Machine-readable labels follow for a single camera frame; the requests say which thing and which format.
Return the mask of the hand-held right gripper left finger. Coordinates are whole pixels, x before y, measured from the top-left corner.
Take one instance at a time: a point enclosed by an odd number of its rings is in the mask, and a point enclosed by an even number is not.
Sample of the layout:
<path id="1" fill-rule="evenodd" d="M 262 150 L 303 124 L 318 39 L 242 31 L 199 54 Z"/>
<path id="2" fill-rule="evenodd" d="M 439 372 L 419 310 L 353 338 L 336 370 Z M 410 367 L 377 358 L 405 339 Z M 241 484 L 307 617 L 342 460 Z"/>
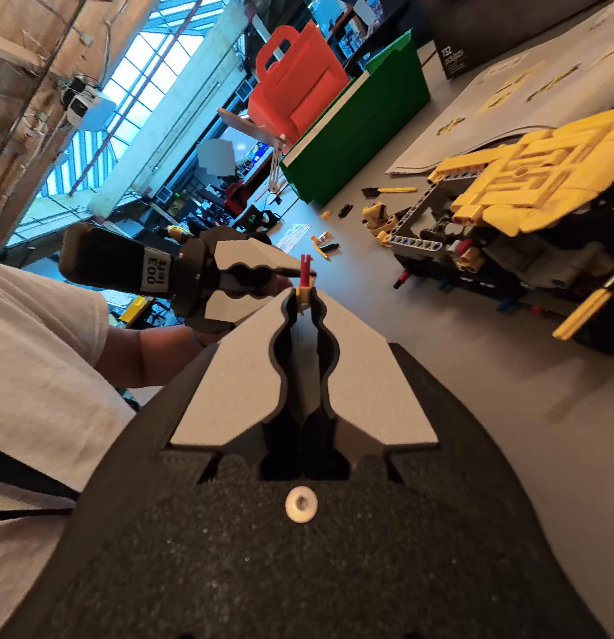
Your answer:
<path id="1" fill-rule="evenodd" d="M 237 456 L 261 479 L 301 471 L 299 426 L 288 407 L 295 290 L 271 298 L 220 340 L 169 440 L 169 462 L 194 471 Z"/>

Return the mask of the toy car set box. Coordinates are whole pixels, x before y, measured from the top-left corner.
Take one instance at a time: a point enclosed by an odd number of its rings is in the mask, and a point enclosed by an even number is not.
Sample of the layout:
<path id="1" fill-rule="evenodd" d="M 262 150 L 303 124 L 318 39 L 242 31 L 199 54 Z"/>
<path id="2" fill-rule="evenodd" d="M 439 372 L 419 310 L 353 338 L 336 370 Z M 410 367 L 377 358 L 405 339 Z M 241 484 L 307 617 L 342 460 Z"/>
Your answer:
<path id="1" fill-rule="evenodd" d="M 451 81 L 597 1 L 422 1 Z"/>

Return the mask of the green storage bin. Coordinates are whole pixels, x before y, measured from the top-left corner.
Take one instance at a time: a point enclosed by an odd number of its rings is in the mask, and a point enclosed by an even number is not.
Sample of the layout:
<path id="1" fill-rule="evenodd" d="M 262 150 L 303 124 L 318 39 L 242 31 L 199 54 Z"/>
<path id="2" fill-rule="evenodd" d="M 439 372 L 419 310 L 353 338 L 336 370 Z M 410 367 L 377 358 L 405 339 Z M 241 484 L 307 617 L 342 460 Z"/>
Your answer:
<path id="1" fill-rule="evenodd" d="M 306 204 L 327 204 L 430 101 L 409 29 L 369 60 L 280 162 Z"/>

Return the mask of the grey desk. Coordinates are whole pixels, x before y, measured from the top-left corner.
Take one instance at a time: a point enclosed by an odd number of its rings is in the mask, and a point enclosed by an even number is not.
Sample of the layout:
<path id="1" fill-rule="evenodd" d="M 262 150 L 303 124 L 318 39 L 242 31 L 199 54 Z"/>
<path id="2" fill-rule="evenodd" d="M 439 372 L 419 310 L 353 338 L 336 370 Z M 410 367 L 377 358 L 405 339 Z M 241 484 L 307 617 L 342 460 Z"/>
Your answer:
<path id="1" fill-rule="evenodd" d="M 366 324 L 407 349 L 492 435 L 519 475 L 571 582 L 614 638 L 614 356 L 551 336 L 555 323 L 527 311 L 504 315 L 471 292 L 442 292 L 412 277 L 399 290 L 398 263 L 362 228 L 363 187 L 389 181 L 384 171 L 466 87 L 476 72 L 449 83 L 434 45 L 419 51 L 431 103 L 327 205 L 276 204 L 276 242 L 293 223 L 311 230 L 291 250 L 311 248 L 328 228 L 340 250 L 315 257 L 318 286 Z M 344 219 L 345 204 L 353 209 Z"/>

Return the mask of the orange carry bag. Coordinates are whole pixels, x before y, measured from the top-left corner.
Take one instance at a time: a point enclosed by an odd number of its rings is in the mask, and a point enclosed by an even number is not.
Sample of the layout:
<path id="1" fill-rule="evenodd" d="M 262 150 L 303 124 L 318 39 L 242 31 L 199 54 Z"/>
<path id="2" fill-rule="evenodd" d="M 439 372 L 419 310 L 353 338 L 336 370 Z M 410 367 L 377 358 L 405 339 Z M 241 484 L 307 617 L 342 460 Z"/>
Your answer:
<path id="1" fill-rule="evenodd" d="M 314 23 L 281 25 L 256 58 L 258 84 L 247 113 L 267 133 L 293 146 L 349 83 L 341 62 Z"/>

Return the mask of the white ceiling device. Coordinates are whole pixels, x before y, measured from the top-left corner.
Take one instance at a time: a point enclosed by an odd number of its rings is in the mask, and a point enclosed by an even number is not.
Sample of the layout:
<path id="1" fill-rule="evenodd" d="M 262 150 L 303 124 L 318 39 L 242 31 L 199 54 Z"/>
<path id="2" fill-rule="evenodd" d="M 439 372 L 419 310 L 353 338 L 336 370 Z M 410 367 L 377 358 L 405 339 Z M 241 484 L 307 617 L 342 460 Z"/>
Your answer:
<path id="1" fill-rule="evenodd" d="M 117 103 L 102 92 L 93 78 L 83 74 L 75 75 L 63 87 L 60 103 L 69 124 L 88 132 L 106 130 L 117 112 Z"/>

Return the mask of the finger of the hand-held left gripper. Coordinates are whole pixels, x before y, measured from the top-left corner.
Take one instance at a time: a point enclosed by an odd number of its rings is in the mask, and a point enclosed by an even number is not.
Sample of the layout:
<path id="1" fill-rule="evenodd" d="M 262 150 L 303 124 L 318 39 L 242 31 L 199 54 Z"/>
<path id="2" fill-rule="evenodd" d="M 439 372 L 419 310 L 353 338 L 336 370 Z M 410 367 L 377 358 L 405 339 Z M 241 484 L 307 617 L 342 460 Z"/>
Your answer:
<path id="1" fill-rule="evenodd" d="M 236 280 L 269 280 L 272 276 L 299 278 L 303 269 L 300 259 L 255 238 L 218 241 L 213 260 L 219 273 Z"/>
<path id="2" fill-rule="evenodd" d="M 259 295 L 253 292 L 237 295 L 235 292 L 217 290 L 207 300 L 203 318 L 211 322 L 241 324 L 273 298 L 273 295 Z"/>

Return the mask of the small yellow black subassembly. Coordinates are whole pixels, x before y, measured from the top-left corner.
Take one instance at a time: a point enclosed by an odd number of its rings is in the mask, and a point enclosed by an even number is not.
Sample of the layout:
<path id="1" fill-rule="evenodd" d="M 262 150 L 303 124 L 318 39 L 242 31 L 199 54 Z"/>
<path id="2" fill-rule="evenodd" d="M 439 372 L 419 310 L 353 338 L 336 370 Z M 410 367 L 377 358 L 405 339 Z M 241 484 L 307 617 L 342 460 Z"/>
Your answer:
<path id="1" fill-rule="evenodd" d="M 398 225 L 399 219 L 396 214 L 388 215 L 386 205 L 377 202 L 366 206 L 362 210 L 362 223 L 377 241 L 386 246 L 389 243 L 391 231 Z"/>

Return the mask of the printed sticker sheet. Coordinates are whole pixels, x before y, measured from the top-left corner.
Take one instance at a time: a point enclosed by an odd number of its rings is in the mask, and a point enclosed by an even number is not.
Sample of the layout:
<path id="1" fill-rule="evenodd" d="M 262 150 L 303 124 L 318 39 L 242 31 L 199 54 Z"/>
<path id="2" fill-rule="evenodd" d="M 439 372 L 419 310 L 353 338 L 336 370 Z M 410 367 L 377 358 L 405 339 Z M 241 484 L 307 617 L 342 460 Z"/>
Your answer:
<path id="1" fill-rule="evenodd" d="M 277 241 L 276 246 L 280 250 L 289 253 L 309 230 L 311 230 L 311 225 L 309 224 L 293 223 L 281 239 Z"/>

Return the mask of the building instruction booklet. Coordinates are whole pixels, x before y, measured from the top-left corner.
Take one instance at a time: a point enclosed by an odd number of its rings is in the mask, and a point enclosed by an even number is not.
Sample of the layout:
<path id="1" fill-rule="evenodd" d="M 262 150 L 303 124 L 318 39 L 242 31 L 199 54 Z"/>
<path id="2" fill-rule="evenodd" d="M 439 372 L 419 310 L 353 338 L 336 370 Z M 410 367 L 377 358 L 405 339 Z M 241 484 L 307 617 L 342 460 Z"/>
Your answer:
<path id="1" fill-rule="evenodd" d="M 423 174 L 445 158 L 614 108 L 614 2 L 562 34 L 484 69 L 386 174 Z"/>

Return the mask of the yellow black toy car model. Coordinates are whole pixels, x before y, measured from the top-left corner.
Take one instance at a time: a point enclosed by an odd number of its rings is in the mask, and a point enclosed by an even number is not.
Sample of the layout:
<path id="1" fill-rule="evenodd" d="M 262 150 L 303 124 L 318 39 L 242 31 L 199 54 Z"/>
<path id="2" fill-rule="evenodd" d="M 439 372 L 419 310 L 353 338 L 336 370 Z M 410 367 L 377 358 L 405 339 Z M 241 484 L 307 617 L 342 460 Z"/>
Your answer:
<path id="1" fill-rule="evenodd" d="M 557 340 L 614 355 L 614 109 L 443 160 L 378 239 L 402 268 L 561 319 Z"/>

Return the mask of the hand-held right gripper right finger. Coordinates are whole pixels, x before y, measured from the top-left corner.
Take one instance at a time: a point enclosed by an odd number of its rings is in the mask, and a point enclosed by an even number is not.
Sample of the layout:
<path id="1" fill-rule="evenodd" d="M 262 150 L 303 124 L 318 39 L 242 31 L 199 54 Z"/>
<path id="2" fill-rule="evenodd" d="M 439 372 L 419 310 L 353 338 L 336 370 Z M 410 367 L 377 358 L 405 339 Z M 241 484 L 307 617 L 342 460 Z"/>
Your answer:
<path id="1" fill-rule="evenodd" d="M 388 340 L 332 296 L 303 316 L 303 473 L 348 478 L 366 458 L 435 449 L 430 419 Z"/>

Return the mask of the red office chair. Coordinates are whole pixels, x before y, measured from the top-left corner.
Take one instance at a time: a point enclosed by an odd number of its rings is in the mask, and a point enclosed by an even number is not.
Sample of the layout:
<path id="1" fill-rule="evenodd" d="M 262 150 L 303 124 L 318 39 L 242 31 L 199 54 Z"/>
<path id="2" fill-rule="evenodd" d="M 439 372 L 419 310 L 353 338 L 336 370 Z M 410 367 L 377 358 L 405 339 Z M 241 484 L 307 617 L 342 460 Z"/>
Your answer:
<path id="1" fill-rule="evenodd" d="M 248 200 L 251 192 L 244 184 L 243 180 L 239 180 L 230 184 L 225 190 L 224 209 L 229 213 L 232 219 L 241 216 L 248 207 Z"/>

